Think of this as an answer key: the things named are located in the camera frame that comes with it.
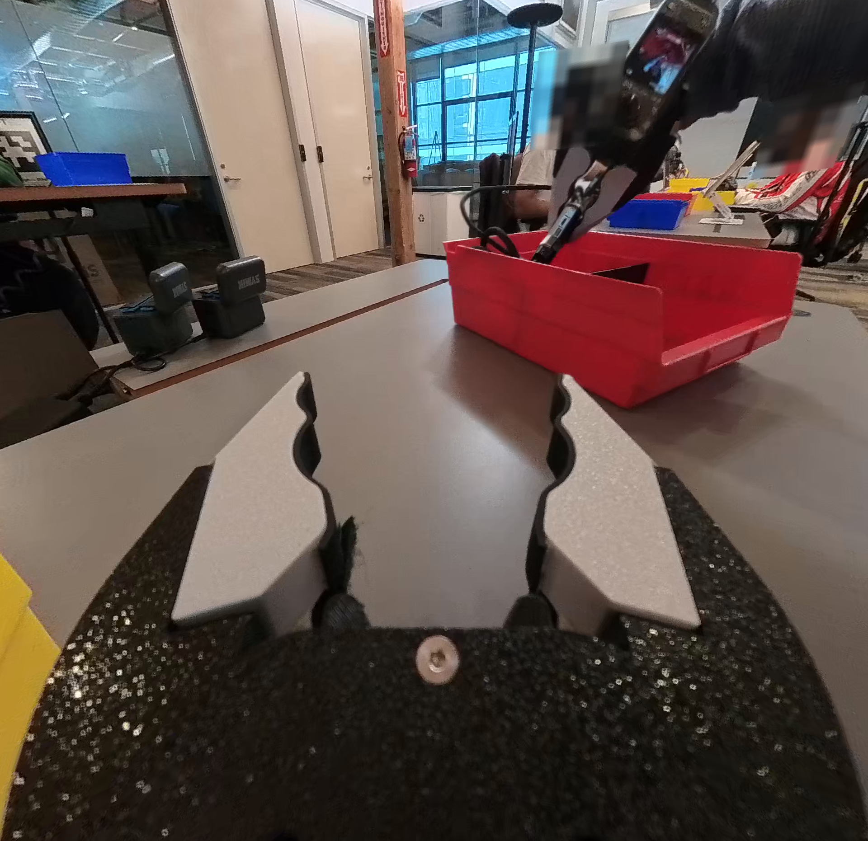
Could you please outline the red plastic bin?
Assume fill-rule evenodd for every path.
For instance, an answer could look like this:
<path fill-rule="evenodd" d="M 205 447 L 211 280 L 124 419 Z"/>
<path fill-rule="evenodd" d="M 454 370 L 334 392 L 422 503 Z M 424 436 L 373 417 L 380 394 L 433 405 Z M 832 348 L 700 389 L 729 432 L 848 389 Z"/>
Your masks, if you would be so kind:
<path fill-rule="evenodd" d="M 454 320 L 622 408 L 775 342 L 793 314 L 795 253 L 591 231 L 542 264 L 544 236 L 512 236 L 517 257 L 447 242 Z"/>

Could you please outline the white recycling bin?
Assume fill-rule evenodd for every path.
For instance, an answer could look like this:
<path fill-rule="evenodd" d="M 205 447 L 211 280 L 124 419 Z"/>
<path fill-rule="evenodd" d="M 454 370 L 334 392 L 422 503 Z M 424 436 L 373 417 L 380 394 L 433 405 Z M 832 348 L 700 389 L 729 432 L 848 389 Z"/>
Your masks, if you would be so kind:
<path fill-rule="evenodd" d="M 414 242 L 418 257 L 444 258 L 444 245 L 466 240 L 470 228 L 461 214 L 465 187 L 415 187 L 412 192 Z"/>

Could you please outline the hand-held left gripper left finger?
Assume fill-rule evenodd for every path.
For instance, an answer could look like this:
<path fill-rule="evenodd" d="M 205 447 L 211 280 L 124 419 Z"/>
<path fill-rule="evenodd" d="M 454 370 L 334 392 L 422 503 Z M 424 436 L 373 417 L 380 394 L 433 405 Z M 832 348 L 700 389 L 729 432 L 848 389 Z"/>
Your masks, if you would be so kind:
<path fill-rule="evenodd" d="M 295 630 L 340 589 L 340 527 L 314 478 L 320 445 L 311 376 L 295 374 L 218 452 L 171 621 L 252 615 L 270 636 Z"/>

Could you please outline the wooden post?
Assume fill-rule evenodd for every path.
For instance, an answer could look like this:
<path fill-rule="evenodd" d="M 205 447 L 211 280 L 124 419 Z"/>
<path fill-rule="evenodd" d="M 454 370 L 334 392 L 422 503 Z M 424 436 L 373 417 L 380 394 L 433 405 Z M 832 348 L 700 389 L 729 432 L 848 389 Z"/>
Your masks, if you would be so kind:
<path fill-rule="evenodd" d="M 416 260 L 411 179 L 401 141 L 410 127 L 403 0 L 373 0 L 392 264 Z"/>

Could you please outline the yellow plastic bin stack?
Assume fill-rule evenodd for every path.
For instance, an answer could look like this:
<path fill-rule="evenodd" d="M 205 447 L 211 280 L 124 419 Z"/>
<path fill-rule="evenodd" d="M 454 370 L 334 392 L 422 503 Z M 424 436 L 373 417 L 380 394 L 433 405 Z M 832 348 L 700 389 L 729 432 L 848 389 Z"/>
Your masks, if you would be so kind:
<path fill-rule="evenodd" d="M 1 795 L 6 801 L 13 772 L 47 678 L 59 655 L 29 607 L 31 590 L 1 560 Z"/>

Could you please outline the brown wooden desk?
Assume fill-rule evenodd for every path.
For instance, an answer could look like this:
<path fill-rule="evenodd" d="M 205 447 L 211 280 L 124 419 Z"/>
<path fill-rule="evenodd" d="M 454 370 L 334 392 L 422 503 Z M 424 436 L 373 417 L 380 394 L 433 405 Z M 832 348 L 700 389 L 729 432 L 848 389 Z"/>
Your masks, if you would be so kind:
<path fill-rule="evenodd" d="M 142 231 L 146 208 L 168 196 L 185 196 L 184 182 L 5 187 L 1 190 L 1 240 L 58 240 L 112 344 L 120 342 L 70 237 Z"/>

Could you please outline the framed black white marker poster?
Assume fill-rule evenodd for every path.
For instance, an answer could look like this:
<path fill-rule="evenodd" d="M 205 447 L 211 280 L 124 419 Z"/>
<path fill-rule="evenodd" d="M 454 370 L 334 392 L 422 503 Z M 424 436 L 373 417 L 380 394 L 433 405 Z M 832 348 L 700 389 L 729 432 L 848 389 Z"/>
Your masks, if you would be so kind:
<path fill-rule="evenodd" d="M 25 186 L 48 187 L 38 156 L 53 152 L 34 112 L 1 110 L 1 154 Z"/>

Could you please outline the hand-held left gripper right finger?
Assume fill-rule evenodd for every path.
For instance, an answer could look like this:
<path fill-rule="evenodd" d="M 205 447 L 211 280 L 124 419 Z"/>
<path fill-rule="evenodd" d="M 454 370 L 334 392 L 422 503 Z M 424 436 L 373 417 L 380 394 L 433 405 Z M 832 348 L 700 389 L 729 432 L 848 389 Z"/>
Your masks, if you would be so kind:
<path fill-rule="evenodd" d="M 695 632 L 697 608 L 656 467 L 568 374 L 557 378 L 547 464 L 525 561 L 555 626 L 601 637 L 622 616 Z"/>

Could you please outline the white door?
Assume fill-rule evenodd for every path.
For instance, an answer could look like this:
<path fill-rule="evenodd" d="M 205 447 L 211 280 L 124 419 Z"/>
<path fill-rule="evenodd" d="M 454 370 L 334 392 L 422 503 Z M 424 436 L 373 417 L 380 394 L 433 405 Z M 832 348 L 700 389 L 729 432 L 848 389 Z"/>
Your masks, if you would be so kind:
<path fill-rule="evenodd" d="M 273 0 L 165 0 L 240 256 L 314 261 Z"/>
<path fill-rule="evenodd" d="M 380 215 L 362 18 L 297 0 L 297 19 L 332 251 L 366 253 L 380 246 Z"/>

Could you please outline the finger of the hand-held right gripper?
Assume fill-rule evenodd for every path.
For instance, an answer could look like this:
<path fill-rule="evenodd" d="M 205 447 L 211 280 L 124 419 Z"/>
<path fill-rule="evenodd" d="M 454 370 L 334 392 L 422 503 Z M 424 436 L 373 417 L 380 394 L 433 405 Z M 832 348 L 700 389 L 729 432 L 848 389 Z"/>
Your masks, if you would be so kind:
<path fill-rule="evenodd" d="M 606 220 L 642 192 L 642 179 L 629 166 L 616 166 L 602 176 L 599 194 L 587 210 L 587 231 Z"/>
<path fill-rule="evenodd" d="M 574 185 L 590 169 L 594 159 L 583 146 L 571 146 L 557 151 L 554 172 L 548 200 L 546 228 L 551 228 L 561 215 L 565 205 L 570 202 Z M 584 203 L 581 224 L 576 230 L 590 230 L 597 223 L 597 189 L 592 189 Z"/>

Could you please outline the blue plastic bin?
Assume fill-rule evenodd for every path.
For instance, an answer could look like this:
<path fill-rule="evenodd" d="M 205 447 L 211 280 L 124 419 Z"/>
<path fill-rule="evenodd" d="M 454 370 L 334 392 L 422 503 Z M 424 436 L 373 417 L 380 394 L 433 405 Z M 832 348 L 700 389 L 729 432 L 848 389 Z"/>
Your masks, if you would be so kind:
<path fill-rule="evenodd" d="M 681 224 L 689 206 L 689 196 L 636 197 L 614 210 L 607 221 L 613 229 L 673 232 Z"/>
<path fill-rule="evenodd" d="M 128 185 L 133 179 L 125 154 L 53 152 L 36 156 L 54 187 Z"/>

